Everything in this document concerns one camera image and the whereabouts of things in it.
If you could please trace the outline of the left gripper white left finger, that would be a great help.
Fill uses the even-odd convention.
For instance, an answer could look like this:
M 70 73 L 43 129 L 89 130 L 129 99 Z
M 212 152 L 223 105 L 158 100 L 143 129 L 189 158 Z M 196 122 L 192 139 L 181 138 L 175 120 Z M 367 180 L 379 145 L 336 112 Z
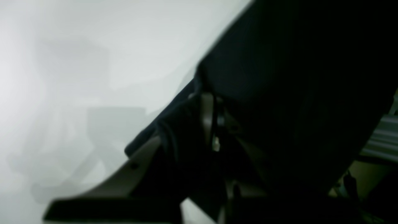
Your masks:
M 211 220 L 208 195 L 215 98 L 192 95 L 111 177 L 72 198 L 54 200 L 45 223 L 182 223 L 180 204 L 194 201 Z

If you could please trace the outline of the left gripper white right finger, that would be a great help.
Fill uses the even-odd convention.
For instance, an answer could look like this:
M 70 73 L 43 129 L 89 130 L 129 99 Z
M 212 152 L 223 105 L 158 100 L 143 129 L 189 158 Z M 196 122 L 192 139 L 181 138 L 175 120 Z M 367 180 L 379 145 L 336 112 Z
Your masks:
M 272 206 L 260 165 L 259 149 L 239 138 L 242 132 L 221 98 L 215 98 L 215 153 L 225 184 L 226 201 L 219 224 L 271 224 Z

